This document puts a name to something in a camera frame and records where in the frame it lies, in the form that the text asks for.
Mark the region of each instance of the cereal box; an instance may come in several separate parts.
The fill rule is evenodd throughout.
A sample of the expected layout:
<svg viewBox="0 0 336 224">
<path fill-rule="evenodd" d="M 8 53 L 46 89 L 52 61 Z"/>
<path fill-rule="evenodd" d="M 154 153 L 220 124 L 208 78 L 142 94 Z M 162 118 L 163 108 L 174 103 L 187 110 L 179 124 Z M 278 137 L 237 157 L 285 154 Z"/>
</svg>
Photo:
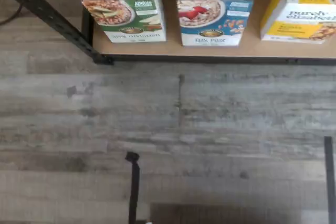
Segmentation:
<svg viewBox="0 0 336 224">
<path fill-rule="evenodd" d="M 161 0 L 82 0 L 112 42 L 165 41 Z"/>
<path fill-rule="evenodd" d="M 271 0 L 262 40 L 321 44 L 336 32 L 336 0 Z"/>
<path fill-rule="evenodd" d="M 253 0 L 177 0 L 184 46 L 238 46 Z"/>
</svg>

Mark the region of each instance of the logo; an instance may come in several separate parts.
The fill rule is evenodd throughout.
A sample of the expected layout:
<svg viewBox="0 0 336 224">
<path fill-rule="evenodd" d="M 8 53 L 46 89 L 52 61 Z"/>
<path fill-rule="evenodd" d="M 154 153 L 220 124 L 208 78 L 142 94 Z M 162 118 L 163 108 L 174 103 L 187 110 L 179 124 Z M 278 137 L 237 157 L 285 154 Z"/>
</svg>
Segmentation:
<svg viewBox="0 0 336 224">
<path fill-rule="evenodd" d="M 143 29 L 136 28 L 136 27 L 126 27 L 120 29 L 120 31 L 124 34 L 140 34 L 143 32 Z"/>
<path fill-rule="evenodd" d="M 223 35 L 223 32 L 221 30 L 211 29 L 202 31 L 199 33 L 199 35 L 207 38 L 215 38 Z"/>
</svg>

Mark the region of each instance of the black pole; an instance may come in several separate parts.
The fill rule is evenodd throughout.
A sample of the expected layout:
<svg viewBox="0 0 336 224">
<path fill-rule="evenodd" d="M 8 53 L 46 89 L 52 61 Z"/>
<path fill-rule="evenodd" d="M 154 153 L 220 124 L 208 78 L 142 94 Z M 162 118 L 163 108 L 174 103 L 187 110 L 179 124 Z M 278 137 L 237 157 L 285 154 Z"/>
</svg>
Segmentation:
<svg viewBox="0 0 336 224">
<path fill-rule="evenodd" d="M 336 224 L 335 173 L 332 137 L 324 137 L 325 171 L 327 174 L 327 194 L 329 224 Z"/>
<path fill-rule="evenodd" d="M 138 165 L 139 155 L 134 152 L 127 152 L 126 160 L 132 163 L 132 185 L 128 223 L 135 224 L 136 222 L 136 208 L 138 207 L 139 197 L 139 183 L 140 183 L 140 167 Z"/>
</svg>

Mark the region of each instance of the black metal leg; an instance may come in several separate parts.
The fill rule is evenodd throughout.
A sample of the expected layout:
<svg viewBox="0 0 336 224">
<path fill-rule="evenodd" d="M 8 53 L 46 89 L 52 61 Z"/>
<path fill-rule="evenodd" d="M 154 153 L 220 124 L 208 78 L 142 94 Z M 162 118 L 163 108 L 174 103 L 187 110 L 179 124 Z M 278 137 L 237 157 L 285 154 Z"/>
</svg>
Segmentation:
<svg viewBox="0 0 336 224">
<path fill-rule="evenodd" d="M 132 163 L 132 186 L 131 186 L 128 223 L 135 224 L 137 220 L 136 208 L 138 207 L 139 183 L 140 183 L 140 167 L 138 165 L 139 155 L 134 152 L 127 152 L 126 160 Z"/>
<path fill-rule="evenodd" d="M 67 40 L 75 44 L 84 53 L 90 56 L 94 62 L 102 64 L 113 64 L 111 59 L 108 59 L 93 49 L 88 43 L 83 34 L 76 29 L 69 21 L 59 14 L 45 0 L 16 0 L 42 19 L 50 27 L 62 34 Z"/>
<path fill-rule="evenodd" d="M 329 224 L 336 224 L 336 197 L 333 144 L 330 136 L 324 137 L 325 171 L 327 173 Z"/>
</svg>

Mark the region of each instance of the shelf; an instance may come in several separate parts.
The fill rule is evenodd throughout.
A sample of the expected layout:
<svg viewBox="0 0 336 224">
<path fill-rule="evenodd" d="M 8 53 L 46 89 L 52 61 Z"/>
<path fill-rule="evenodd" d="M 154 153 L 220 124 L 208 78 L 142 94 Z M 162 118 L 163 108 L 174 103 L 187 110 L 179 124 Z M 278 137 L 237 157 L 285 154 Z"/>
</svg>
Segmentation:
<svg viewBox="0 0 336 224">
<path fill-rule="evenodd" d="M 260 40 L 260 20 L 270 0 L 255 0 L 253 10 L 239 47 L 183 47 L 177 19 L 176 0 L 163 0 L 167 21 L 167 41 L 113 44 L 95 26 L 93 47 L 105 55 L 136 56 L 202 56 L 202 57 L 258 57 L 258 58 L 320 58 L 336 59 L 335 40 L 322 45 L 273 42 Z"/>
</svg>

